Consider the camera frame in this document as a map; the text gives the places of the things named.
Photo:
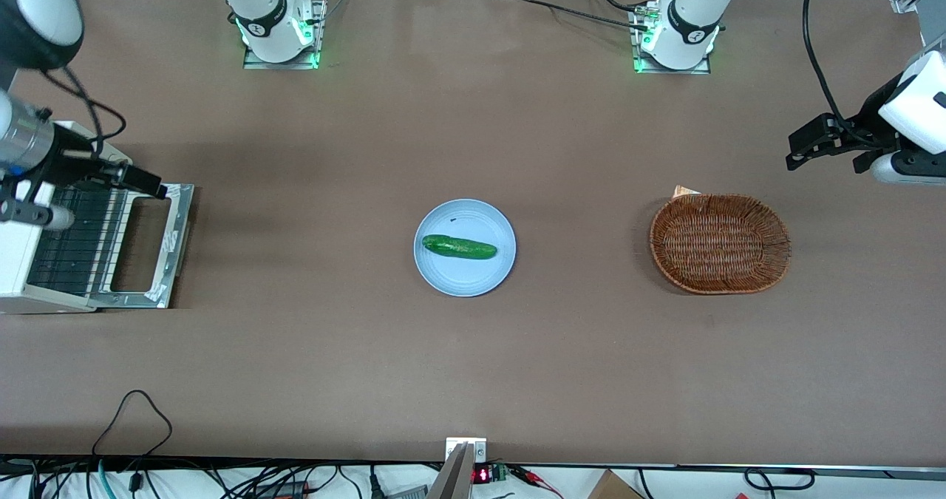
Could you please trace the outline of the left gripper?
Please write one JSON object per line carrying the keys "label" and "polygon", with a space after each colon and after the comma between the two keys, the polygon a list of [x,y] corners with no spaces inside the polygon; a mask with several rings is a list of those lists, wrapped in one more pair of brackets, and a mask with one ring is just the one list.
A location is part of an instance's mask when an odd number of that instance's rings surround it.
{"label": "left gripper", "polygon": [[810,122],[790,134],[790,151],[785,157],[786,168],[793,172],[811,159],[841,155],[843,144],[855,149],[878,149],[864,151],[852,159],[856,174],[868,172],[883,152],[894,152],[899,148],[899,133],[879,115],[879,108],[892,97],[901,77],[892,77],[872,92],[862,102],[859,112],[847,119],[843,133],[837,118],[832,114],[815,116]]}

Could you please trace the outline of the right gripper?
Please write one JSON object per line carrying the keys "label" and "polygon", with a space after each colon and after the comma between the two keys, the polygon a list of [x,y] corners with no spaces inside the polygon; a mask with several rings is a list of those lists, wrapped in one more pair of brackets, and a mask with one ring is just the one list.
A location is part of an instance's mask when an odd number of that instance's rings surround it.
{"label": "right gripper", "polygon": [[165,199],[165,186],[159,176],[138,166],[123,165],[123,159],[106,142],[55,126],[48,183],[67,188],[85,182],[88,189],[125,189]]}

